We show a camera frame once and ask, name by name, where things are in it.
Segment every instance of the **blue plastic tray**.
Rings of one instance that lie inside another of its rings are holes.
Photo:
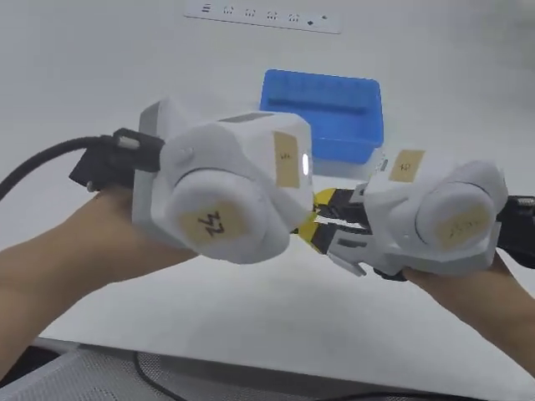
[[[373,79],[266,72],[260,110],[295,113],[312,126],[313,156],[364,164],[383,144],[380,87]]]

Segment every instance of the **power strip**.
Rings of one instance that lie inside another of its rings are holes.
[[[340,18],[329,13],[288,11],[269,6],[234,3],[232,0],[186,0],[184,16],[263,27],[342,33]]]

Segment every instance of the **forearm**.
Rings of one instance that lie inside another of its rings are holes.
[[[0,290],[0,378],[28,345],[68,307],[26,294]]]
[[[0,378],[84,292],[59,280],[68,259],[51,234],[0,252]]]
[[[491,269],[466,277],[405,275],[535,378],[535,300],[499,257]]]

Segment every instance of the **white table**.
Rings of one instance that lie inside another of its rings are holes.
[[[535,193],[535,33],[516,2],[270,3],[339,13],[344,33],[185,20],[178,0],[2,2],[0,175],[60,140],[136,128],[169,93],[193,109],[203,93],[254,105],[263,72],[279,68],[378,79],[387,150],[491,157],[512,193]],[[66,177],[77,157],[43,167],[2,202],[0,248],[88,198]],[[535,272],[510,266],[535,292]],[[258,266],[198,258],[107,287],[43,336],[481,398],[535,394],[526,373],[425,293],[353,277],[297,239]]]

